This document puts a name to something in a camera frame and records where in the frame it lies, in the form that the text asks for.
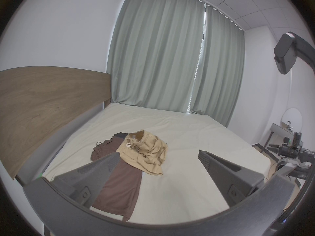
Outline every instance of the bed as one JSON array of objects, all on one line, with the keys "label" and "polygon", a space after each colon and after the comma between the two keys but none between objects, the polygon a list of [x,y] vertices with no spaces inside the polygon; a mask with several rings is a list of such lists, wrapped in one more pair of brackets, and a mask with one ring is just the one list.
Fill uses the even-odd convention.
[{"label": "bed", "polygon": [[[147,130],[168,145],[163,175],[143,173],[139,198],[129,222],[174,224],[205,218],[229,208],[198,160],[205,150],[267,176],[270,160],[209,116],[111,103],[77,130],[43,176],[49,181],[90,163],[96,142],[115,133]],[[122,216],[91,210],[111,218]]]}]

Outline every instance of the green curtain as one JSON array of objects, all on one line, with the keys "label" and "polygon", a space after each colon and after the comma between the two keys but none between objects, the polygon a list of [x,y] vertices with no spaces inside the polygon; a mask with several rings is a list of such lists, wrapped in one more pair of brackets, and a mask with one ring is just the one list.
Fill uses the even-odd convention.
[{"label": "green curtain", "polygon": [[207,6],[203,55],[191,97],[191,112],[209,115],[227,126],[244,67],[244,32],[218,10]]},{"label": "green curtain", "polygon": [[107,63],[113,102],[186,112],[203,20],[199,0],[125,0]]}]

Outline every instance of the headboard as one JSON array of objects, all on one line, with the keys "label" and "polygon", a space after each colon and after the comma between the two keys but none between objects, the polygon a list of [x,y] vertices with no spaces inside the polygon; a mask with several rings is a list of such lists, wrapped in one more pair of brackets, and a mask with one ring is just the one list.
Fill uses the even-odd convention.
[{"label": "headboard", "polygon": [[0,160],[9,175],[58,129],[110,97],[106,73],[54,66],[1,71]]}]

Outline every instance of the clothing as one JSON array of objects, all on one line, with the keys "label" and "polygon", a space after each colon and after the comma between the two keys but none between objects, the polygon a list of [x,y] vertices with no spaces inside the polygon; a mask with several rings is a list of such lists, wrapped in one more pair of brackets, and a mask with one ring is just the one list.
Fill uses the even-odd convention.
[{"label": "clothing", "polygon": [[167,149],[164,141],[141,130],[128,134],[116,152],[133,167],[151,175],[163,175],[161,164],[166,158]]},{"label": "clothing", "polygon": [[[92,161],[116,152],[124,141],[122,137],[127,134],[116,135],[94,148],[91,155]],[[92,206],[105,212],[123,215],[123,221],[128,221],[138,200],[141,179],[141,170],[120,159]]]}]

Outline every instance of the mattress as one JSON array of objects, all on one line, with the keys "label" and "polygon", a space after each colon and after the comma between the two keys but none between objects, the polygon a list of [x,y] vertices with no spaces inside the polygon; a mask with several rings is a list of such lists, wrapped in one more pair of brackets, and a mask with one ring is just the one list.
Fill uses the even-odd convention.
[{"label": "mattress", "polygon": [[[205,150],[267,176],[270,160],[209,116],[111,103],[76,131],[43,176],[49,181],[90,163],[96,142],[119,132],[147,130],[168,145],[163,175],[143,173],[139,198],[129,220],[141,224],[194,221],[229,208],[198,160]],[[100,214],[122,220],[91,207]]]}]

